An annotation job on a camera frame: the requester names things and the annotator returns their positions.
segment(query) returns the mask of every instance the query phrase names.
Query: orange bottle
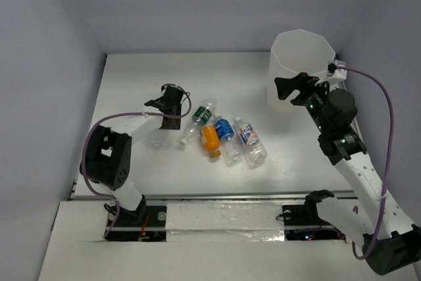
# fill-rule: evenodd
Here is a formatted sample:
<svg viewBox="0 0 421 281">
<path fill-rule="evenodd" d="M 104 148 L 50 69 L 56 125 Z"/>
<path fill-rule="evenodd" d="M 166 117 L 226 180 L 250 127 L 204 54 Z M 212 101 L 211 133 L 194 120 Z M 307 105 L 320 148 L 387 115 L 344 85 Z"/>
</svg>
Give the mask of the orange bottle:
<svg viewBox="0 0 421 281">
<path fill-rule="evenodd" d="M 200 131 L 203 146 L 209 152 L 211 158 L 221 156 L 219 151 L 219 138 L 213 125 L 207 126 Z"/>
</svg>

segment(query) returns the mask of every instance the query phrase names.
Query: clear plastic bottle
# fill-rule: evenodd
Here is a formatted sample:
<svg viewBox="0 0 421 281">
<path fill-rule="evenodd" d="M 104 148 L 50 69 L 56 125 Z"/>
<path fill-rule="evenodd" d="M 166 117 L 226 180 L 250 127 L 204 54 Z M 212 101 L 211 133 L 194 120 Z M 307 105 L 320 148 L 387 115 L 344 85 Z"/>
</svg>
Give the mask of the clear plastic bottle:
<svg viewBox="0 0 421 281">
<path fill-rule="evenodd" d="M 235 165 L 241 162 L 241 151 L 238 147 L 238 142 L 235 141 L 235 134 L 230 123 L 222 118 L 222 116 L 215 112 L 214 127 L 222 147 L 222 155 L 225 158 L 228 166 Z"/>
<path fill-rule="evenodd" d="M 160 151 L 166 144 L 170 130 L 156 129 L 151 131 L 146 137 L 146 145 L 154 151 Z"/>
<path fill-rule="evenodd" d="M 208 98 L 202 102 L 201 106 L 197 108 L 196 112 L 194 112 L 191 117 L 191 120 L 184 128 L 183 137 L 180 138 L 181 144 L 187 145 L 189 141 L 199 136 L 199 132 L 211 118 L 217 104 L 218 103 L 212 98 Z"/>
<path fill-rule="evenodd" d="M 239 142 L 245 150 L 245 157 L 251 166 L 259 166 L 263 164 L 268 156 L 262 142 L 253 130 L 251 125 L 244 122 L 238 116 L 234 119 L 234 130 Z"/>
</svg>

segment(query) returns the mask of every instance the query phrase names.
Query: translucent plastic bin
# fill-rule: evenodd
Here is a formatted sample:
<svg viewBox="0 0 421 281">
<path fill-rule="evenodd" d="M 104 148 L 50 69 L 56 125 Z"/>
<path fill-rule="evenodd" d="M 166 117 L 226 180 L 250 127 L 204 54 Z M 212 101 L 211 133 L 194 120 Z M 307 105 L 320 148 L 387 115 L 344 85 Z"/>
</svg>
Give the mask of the translucent plastic bin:
<svg viewBox="0 0 421 281">
<path fill-rule="evenodd" d="M 300 72 L 321 78 L 327 76 L 328 63 L 335 57 L 335 51 L 318 34 L 305 30 L 293 30 L 281 33 L 270 50 L 267 100 L 269 105 L 278 112 L 293 112 L 297 110 L 290 100 L 298 95 L 292 93 L 285 101 L 278 99 L 275 78 L 292 78 Z"/>
</svg>

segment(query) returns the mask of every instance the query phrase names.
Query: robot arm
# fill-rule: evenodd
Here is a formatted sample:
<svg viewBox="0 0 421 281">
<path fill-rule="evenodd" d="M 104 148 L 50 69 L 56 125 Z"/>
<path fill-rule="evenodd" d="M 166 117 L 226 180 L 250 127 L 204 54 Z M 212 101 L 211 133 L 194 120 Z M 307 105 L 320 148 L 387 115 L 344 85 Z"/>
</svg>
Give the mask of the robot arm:
<svg viewBox="0 0 421 281">
<path fill-rule="evenodd" d="M 118 215 L 119 220 L 128 220 L 142 225 L 146 215 L 146 199 L 128 180 L 132 145 L 156 129 L 179 130 L 181 118 L 191 110 L 189 93 L 172 84 L 163 85 L 162 95 L 156 100 L 145 103 L 143 111 L 138 113 L 121 113 L 108 116 L 97 122 L 88 134 L 80 173 L 84 176 L 88 188 L 96 195 L 115 199 L 114 207 L 105 205 L 108 212 Z M 189 110 L 181 114 L 182 98 L 189 100 Z M 104 127 L 100 123 L 111 119 L 126 117 L 114 128 Z M 102 192 L 94 190 L 89 181 L 99 184 Z"/>
<path fill-rule="evenodd" d="M 330 71 L 337 72 L 331 64 Z M 330 91 L 329 81 L 300 73 L 294 78 L 276 78 L 278 98 L 285 100 L 293 91 L 299 95 L 293 105 L 304 106 L 320 131 L 320 148 L 332 165 L 353 188 L 368 218 L 358 215 L 349 206 L 326 190 L 306 197 L 305 206 L 292 217 L 324 220 L 351 238 L 365 254 L 366 261 L 378 274 L 384 275 L 421 258 L 421 229 L 399 207 L 372 166 L 367 148 L 350 124 L 357 115 L 354 97 L 343 89 Z M 384 215 L 378 225 L 381 200 L 385 199 Z M 373 232 L 378 231 L 372 251 Z"/>
</svg>

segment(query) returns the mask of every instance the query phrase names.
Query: gray wall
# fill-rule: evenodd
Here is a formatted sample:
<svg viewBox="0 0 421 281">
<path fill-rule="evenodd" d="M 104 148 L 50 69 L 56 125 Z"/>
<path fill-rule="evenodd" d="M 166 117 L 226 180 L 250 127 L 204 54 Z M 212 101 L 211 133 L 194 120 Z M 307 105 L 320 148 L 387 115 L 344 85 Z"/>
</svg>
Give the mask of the gray wall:
<svg viewBox="0 0 421 281">
<path fill-rule="evenodd" d="M 106 53 L 268 51 L 280 32 L 323 34 L 336 51 L 369 0 L 78 0 Z"/>
<path fill-rule="evenodd" d="M 0 280 L 37 280 L 104 55 L 73 0 L 0 7 Z"/>
<path fill-rule="evenodd" d="M 373 0 L 347 42 L 341 58 L 368 71 L 387 87 L 395 110 L 390 191 L 421 224 L 421 1 Z M 384 170 L 388 109 L 370 80 L 350 74 L 347 87 L 357 99 L 358 120 L 374 166 Z M 418 263 L 420 276 L 421 264 Z"/>
</svg>

